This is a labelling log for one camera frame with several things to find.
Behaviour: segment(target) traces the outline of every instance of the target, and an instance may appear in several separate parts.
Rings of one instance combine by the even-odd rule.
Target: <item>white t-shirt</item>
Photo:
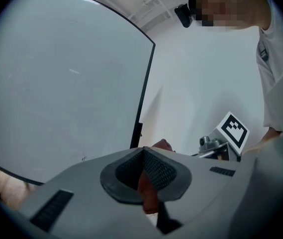
[[[260,28],[256,62],[261,75],[264,96],[263,126],[282,131],[282,126],[266,103],[265,95],[283,75],[283,13],[273,0],[268,0],[268,2],[271,7],[271,25],[267,30]]]

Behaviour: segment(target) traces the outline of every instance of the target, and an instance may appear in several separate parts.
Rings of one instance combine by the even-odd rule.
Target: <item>black vent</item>
[[[42,230],[48,232],[61,214],[74,193],[59,190],[45,206],[31,219],[31,222]]]
[[[225,169],[225,168],[221,168],[221,167],[217,167],[217,166],[213,166],[210,168],[211,172],[215,172],[215,173],[220,173],[223,175],[227,175],[227,176],[233,176],[235,171],[234,170],[229,170],[229,169]]]

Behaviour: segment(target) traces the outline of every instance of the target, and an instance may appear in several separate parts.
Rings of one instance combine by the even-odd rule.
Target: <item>brown object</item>
[[[155,143],[153,147],[160,149],[165,149],[172,151],[171,145],[165,140],[162,139]],[[138,192],[143,197],[143,210],[146,214],[152,214],[158,212],[158,192],[151,183],[147,173],[143,171],[139,178],[138,183]]]

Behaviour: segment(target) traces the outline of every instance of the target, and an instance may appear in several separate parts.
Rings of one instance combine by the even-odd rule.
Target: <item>black frame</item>
[[[140,135],[141,135],[141,129],[142,129],[142,124],[139,123],[139,119],[140,119],[140,114],[141,114],[141,109],[142,109],[142,104],[143,104],[143,100],[144,100],[144,97],[145,97],[145,93],[146,93],[146,88],[147,88],[147,83],[148,83],[148,78],[149,78],[149,73],[150,73],[150,68],[151,68],[151,63],[152,63],[152,58],[153,58],[153,54],[155,52],[155,47],[156,47],[156,44],[154,43],[153,40],[150,39],[150,37],[148,35],[146,35],[146,33],[144,31],[142,31],[139,27],[137,27],[133,22],[131,22],[129,19],[127,19],[125,16],[123,16],[121,13],[115,11],[113,8],[97,1],[97,0],[93,0],[99,4],[101,4],[102,6],[106,7],[107,9],[113,11],[114,13],[116,13],[117,15],[121,16],[123,19],[125,19],[126,21],[128,21],[130,24],[132,24],[134,27],[136,27],[141,33],[144,34],[144,36],[146,36],[153,44],[153,47],[152,47],[152,51],[151,51],[151,54],[150,54],[150,59],[149,59],[149,63],[148,63],[148,68],[147,68],[147,72],[146,72],[146,76],[145,76],[145,80],[144,80],[144,84],[143,84],[143,87],[142,87],[142,91],[141,91],[141,97],[140,97],[140,101],[139,101],[139,106],[138,106],[138,110],[137,110],[137,115],[136,115],[136,121],[135,121],[135,125],[134,125],[134,129],[133,129],[133,133],[132,133],[132,137],[131,137],[131,142],[130,142],[130,148],[136,148],[138,147],[138,144],[139,144],[139,139],[140,139]],[[27,179],[23,176],[19,176],[17,174],[14,174],[8,170],[6,170],[5,168],[1,167],[0,166],[0,171],[16,178],[16,179],[19,179],[21,181],[24,181],[26,183],[31,183],[31,184],[34,184],[34,185],[37,185],[37,186],[40,186],[40,185],[43,185],[44,183],[43,182],[38,182],[38,181],[34,181],[34,180],[30,180],[30,179]]]

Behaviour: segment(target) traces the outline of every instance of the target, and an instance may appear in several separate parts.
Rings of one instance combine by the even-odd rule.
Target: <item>person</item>
[[[256,62],[264,96],[263,126],[269,129],[258,144],[246,151],[262,147],[282,132],[265,96],[283,75],[283,13],[273,0],[189,0],[188,5],[191,16],[203,26],[259,28]]]

